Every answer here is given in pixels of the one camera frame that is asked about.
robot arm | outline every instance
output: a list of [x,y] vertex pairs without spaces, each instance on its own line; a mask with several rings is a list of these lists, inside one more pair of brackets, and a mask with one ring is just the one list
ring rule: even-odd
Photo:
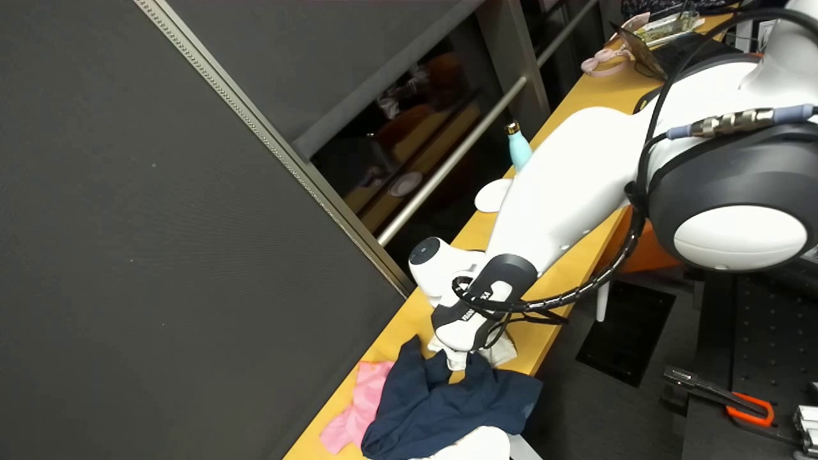
[[[817,245],[818,2],[791,0],[788,11],[813,19],[810,29],[778,24],[759,64],[698,70],[638,115],[590,107],[567,117],[514,176],[483,254],[419,243],[410,268],[438,308],[438,349],[451,358],[483,349],[496,331],[492,314],[475,314],[485,304],[474,308],[516,309],[567,248],[627,206],[631,181],[650,188],[641,213],[680,262],[753,271]],[[666,137],[648,161],[650,131]]]

red tool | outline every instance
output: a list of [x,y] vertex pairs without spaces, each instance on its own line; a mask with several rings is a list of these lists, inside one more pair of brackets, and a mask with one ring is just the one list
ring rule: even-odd
[[739,424],[750,424],[758,429],[770,429],[774,424],[774,409],[768,400],[722,390],[714,381],[707,381],[682,369],[666,369],[666,378],[673,384],[676,393],[682,392],[686,397],[722,404],[726,418]]

black cable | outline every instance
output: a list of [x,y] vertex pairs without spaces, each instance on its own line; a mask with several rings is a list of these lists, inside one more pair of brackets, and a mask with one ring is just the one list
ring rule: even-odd
[[590,295],[599,287],[604,287],[606,281],[611,281],[611,276],[620,271],[620,267],[634,254],[634,248],[641,239],[645,223],[648,223],[648,216],[634,211],[631,223],[630,223],[630,235],[621,243],[621,250],[616,254],[613,263],[606,271],[602,271],[599,276],[594,276],[590,281],[586,281],[579,290],[570,290],[565,295],[557,295],[557,298],[549,298],[543,303],[492,303],[492,299],[469,299],[465,291],[459,291],[461,303],[469,303],[469,309],[485,317],[483,328],[488,328],[488,331],[479,332],[474,349],[496,346],[496,340],[502,338],[502,332],[506,331],[508,322],[567,326],[565,317],[561,317],[549,309],[576,304],[586,295]]
[[658,92],[661,92],[661,91],[650,91],[650,92],[645,92],[645,94],[638,99],[638,105],[634,105],[634,110],[631,110],[631,112],[645,110],[645,105],[650,105],[650,99],[653,99]]
[[709,32],[704,39],[704,45],[698,45],[687,57],[686,62],[673,73],[673,78],[662,84],[661,94],[658,94],[658,103],[654,103],[654,110],[650,115],[650,125],[648,125],[648,134],[645,134],[645,148],[641,148],[641,157],[639,157],[639,166],[638,166],[638,181],[631,188],[631,203],[634,203],[634,216],[631,216],[631,223],[630,223],[630,235],[625,241],[625,245],[620,248],[613,263],[602,271],[599,276],[594,276],[590,281],[570,290],[570,291],[562,291],[557,298],[548,298],[548,299],[538,299],[538,303],[530,303],[528,308],[530,309],[552,309],[552,308],[562,308],[562,304],[572,304],[579,303],[581,298],[586,298],[589,291],[595,291],[599,287],[604,287],[613,271],[634,254],[639,239],[641,239],[641,231],[645,231],[645,223],[648,223],[648,181],[650,181],[650,175],[648,175],[648,166],[650,166],[650,157],[653,157],[653,148],[666,142],[667,137],[661,134],[654,137],[658,131],[658,124],[661,124],[661,112],[666,107],[666,99],[671,94],[671,88],[686,78],[686,70],[693,64],[693,60],[709,47],[712,39],[717,39],[719,34],[739,27],[739,24],[747,24],[747,20],[791,20],[791,24],[797,24],[802,27],[805,32],[810,32],[817,39],[818,39],[818,20],[813,20],[810,16],[805,13],[797,13],[797,11],[778,11],[778,9],[764,9],[764,11],[745,11],[745,13],[737,13],[733,19],[719,24],[714,32]]
[[[661,124],[661,115],[662,115],[662,107],[666,107],[666,99],[671,94],[671,88],[686,75],[686,70],[693,64],[693,60],[707,48],[707,45],[712,39],[717,39],[719,34],[739,27],[739,24],[747,24],[747,20],[791,20],[791,24],[797,24],[802,27],[805,32],[810,32],[817,39],[818,39],[818,24],[805,16],[805,13],[797,13],[797,11],[778,11],[778,9],[764,9],[764,11],[745,11],[745,13],[737,13],[733,19],[719,24],[714,32],[709,32],[704,39],[704,45],[698,45],[687,57],[686,62],[676,70],[676,75],[666,82],[666,88],[661,91],[658,94],[658,103],[654,103],[654,110],[653,110],[653,117],[650,117],[650,125],[648,125],[648,134],[645,134],[645,143],[653,143],[654,134],[658,134],[658,124]],[[648,197],[648,163],[650,158],[639,158],[639,175],[638,175],[638,189],[634,195],[639,197]]]
[[747,429],[753,434],[759,434],[759,437],[768,437],[768,441],[774,441],[774,443],[782,443],[782,446],[791,446],[791,447],[801,447],[801,443],[795,437],[788,437],[788,434],[779,434],[779,433],[772,433],[772,429],[759,429],[759,428],[753,428],[753,424],[741,424],[737,419],[732,419],[739,429]]

wooden table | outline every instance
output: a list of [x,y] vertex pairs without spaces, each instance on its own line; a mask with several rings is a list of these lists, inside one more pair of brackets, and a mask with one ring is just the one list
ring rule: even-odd
[[[648,79],[631,70],[621,70],[606,78],[583,78],[567,92],[561,107],[549,115],[549,120],[540,128],[540,134],[531,139],[531,147],[538,148],[565,117],[570,117],[583,107],[616,107],[616,110],[631,112],[638,99],[654,88],[658,88],[658,79]],[[616,235],[616,231],[625,225],[625,216],[627,216],[625,211],[613,213],[594,234],[589,234],[576,248],[570,248],[530,290],[528,299],[552,298],[583,285],[599,267],[604,250],[611,245],[611,239]],[[496,216],[475,213],[465,223],[461,235],[452,241],[452,245],[483,250],[492,239],[494,223],[496,223]],[[415,336],[419,336],[428,344],[433,336],[429,314],[433,314],[429,303],[419,291],[415,291],[360,360],[396,360],[399,349]],[[561,328],[552,328],[552,326],[528,326],[528,322],[508,326],[508,336],[520,355],[502,369],[530,373],[530,375],[538,373],[552,344],[557,340],[557,332]],[[350,375],[337,386],[333,400],[301,433],[301,437],[294,443],[287,459],[291,460],[333,459],[323,447],[319,433],[330,424],[330,419],[335,419],[350,404],[353,384],[356,384],[356,373],[350,372]],[[345,447],[337,459],[363,459],[363,456],[358,447]]]

gray fabric panel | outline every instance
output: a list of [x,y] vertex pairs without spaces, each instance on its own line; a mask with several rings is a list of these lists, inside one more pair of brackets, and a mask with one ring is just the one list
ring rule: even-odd
[[399,295],[133,2],[0,45],[4,459],[281,459]]
[[482,0],[172,0],[301,158]]

